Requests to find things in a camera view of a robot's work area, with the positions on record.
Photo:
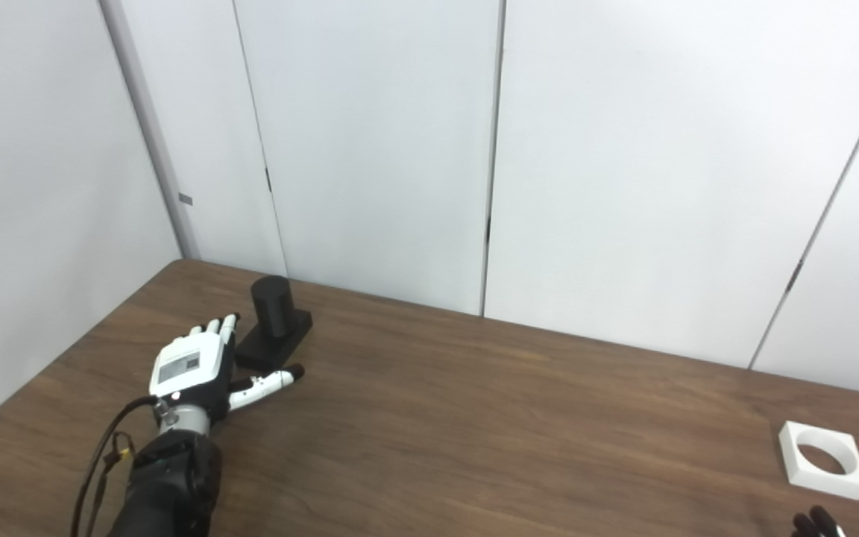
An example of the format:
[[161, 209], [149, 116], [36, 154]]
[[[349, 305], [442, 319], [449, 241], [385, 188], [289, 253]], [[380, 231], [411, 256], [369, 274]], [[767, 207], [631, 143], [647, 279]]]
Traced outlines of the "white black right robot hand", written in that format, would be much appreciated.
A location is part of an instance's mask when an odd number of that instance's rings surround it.
[[794, 530], [791, 536], [801, 537], [845, 537], [846, 531], [831, 513], [820, 504], [815, 504], [807, 513], [795, 513], [792, 518]]

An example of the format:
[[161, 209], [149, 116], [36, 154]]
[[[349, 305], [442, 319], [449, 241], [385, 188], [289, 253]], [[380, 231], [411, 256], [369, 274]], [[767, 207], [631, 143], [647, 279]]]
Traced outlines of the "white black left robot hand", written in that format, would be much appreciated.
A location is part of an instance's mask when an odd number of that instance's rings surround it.
[[268, 374], [232, 381], [238, 313], [195, 326], [157, 355], [148, 391], [161, 435], [174, 430], [208, 436], [213, 425], [301, 380], [306, 369], [289, 365]]

